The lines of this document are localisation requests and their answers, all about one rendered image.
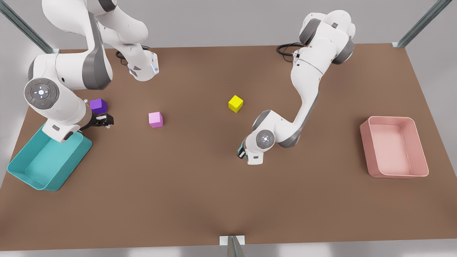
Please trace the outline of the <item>purple cube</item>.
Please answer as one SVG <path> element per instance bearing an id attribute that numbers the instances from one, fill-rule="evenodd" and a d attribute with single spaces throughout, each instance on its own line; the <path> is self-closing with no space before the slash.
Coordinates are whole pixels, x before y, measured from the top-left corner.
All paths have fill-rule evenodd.
<path id="1" fill-rule="evenodd" d="M 101 98 L 90 100 L 90 109 L 96 115 L 107 113 L 107 104 Z"/>

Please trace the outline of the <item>yellow cube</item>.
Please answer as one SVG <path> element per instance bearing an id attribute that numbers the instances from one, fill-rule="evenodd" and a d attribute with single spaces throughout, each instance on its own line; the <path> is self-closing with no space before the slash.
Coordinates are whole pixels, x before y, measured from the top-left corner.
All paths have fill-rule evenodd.
<path id="1" fill-rule="evenodd" d="M 237 95 L 234 95 L 228 102 L 228 107 L 233 112 L 237 113 L 243 107 L 243 103 L 244 101 L 242 98 L 238 97 Z"/>

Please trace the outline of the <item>teal tray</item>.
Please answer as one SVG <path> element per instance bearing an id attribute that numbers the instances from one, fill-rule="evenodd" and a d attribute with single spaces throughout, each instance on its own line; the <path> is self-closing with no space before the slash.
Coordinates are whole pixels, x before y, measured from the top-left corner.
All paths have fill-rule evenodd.
<path id="1" fill-rule="evenodd" d="M 39 128 L 10 161 L 7 171 L 36 190 L 57 191 L 91 147 L 92 141 L 79 132 L 60 143 Z"/>

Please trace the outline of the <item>pink tray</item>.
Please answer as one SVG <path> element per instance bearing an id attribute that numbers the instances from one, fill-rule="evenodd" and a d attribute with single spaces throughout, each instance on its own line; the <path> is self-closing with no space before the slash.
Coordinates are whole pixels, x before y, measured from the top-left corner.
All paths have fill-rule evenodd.
<path id="1" fill-rule="evenodd" d="M 416 124 L 409 117 L 371 116 L 360 125 L 371 177 L 426 177 L 429 168 Z"/>

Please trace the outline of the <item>silver frame post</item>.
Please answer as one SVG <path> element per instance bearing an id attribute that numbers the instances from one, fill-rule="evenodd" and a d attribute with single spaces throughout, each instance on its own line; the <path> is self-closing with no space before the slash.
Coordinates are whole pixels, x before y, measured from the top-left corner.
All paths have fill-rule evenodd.
<path id="1" fill-rule="evenodd" d="M 392 47 L 405 48 L 452 1 L 453 0 L 437 0 L 398 42 L 392 42 Z"/>
<path id="2" fill-rule="evenodd" d="M 58 54 L 39 34 L 33 30 L 4 0 L 0 0 L 0 13 L 15 25 L 25 36 L 46 54 Z"/>
<path id="3" fill-rule="evenodd" d="M 246 257 L 242 245 L 245 245 L 245 236 L 219 236 L 219 245 L 227 246 L 227 257 Z"/>

